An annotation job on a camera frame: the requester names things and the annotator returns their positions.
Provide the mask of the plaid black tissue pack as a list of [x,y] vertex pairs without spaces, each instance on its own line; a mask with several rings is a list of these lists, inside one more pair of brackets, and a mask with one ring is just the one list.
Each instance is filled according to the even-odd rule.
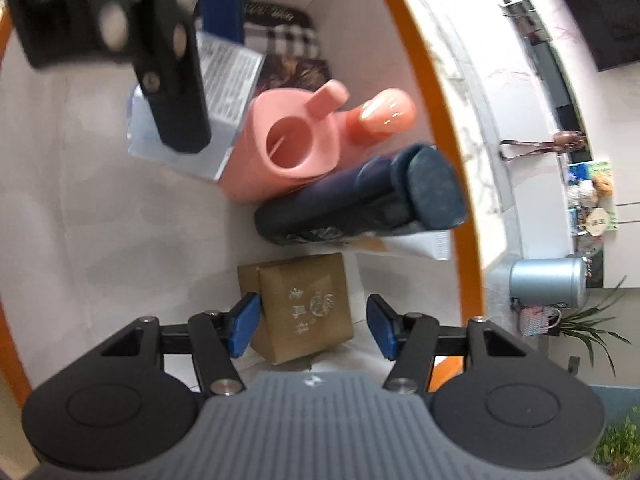
[[199,3],[193,16],[198,31],[198,54],[210,58],[237,58],[258,54],[289,55],[294,58],[322,58],[318,32],[305,12],[282,4],[244,0],[243,42],[210,36],[204,32],[205,13]]

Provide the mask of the brown cardboard box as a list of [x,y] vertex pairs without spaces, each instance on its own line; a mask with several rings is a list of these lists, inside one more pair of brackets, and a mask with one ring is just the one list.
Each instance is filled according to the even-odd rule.
[[250,345],[272,364],[330,350],[354,336],[340,254],[247,264],[238,279],[242,294],[254,292],[262,303]]

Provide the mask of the white vaseline lotion tube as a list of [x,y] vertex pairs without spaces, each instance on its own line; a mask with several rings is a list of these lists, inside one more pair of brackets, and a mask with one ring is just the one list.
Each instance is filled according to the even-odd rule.
[[385,252],[396,256],[448,261],[451,258],[451,235],[448,231],[420,232],[398,236],[365,236],[348,243],[360,252]]

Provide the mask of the pink pump bottle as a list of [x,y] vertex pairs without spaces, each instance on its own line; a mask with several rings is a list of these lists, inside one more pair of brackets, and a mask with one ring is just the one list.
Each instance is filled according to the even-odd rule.
[[417,114],[413,98],[405,91],[391,88],[348,112],[338,112],[336,123],[344,145],[370,148],[410,130]]

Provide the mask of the woven small basket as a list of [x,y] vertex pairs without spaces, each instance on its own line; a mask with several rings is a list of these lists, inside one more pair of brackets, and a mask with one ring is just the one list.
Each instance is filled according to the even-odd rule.
[[561,310],[555,307],[522,307],[518,314],[518,331],[524,337],[547,335],[559,326]]

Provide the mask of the grey metal trash bin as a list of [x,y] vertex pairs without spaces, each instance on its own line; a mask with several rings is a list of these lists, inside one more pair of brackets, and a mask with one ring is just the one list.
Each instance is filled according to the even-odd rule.
[[510,273],[510,297],[522,306],[581,308],[587,297],[583,258],[521,259]]

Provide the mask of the green floor plant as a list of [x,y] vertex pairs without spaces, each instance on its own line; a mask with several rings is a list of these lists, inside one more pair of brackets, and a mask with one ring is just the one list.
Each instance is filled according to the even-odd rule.
[[565,318],[561,318],[559,324],[561,337],[577,339],[585,346],[591,366],[594,366],[594,355],[596,348],[599,347],[604,352],[614,377],[617,376],[617,368],[608,343],[611,340],[617,340],[631,346],[632,342],[615,330],[606,328],[605,325],[617,320],[616,316],[611,314],[611,309],[625,297],[626,292],[622,292],[622,288],[626,279],[624,275],[596,304],[575,310]]

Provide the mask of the hanging ivy plant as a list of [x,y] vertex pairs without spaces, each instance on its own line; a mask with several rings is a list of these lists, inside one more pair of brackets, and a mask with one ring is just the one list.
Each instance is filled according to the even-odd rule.
[[592,460],[610,479],[638,479],[639,452],[639,408],[634,406],[622,422],[605,428]]

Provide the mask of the teddy bear toy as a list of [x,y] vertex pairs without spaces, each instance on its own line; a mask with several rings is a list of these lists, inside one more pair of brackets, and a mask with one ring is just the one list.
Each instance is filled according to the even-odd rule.
[[599,198],[611,197],[614,184],[611,170],[593,170],[591,181]]

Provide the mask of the black wall television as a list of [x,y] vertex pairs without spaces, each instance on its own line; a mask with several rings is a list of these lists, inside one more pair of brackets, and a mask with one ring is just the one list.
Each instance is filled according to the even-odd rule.
[[639,0],[564,0],[598,70],[639,61]]

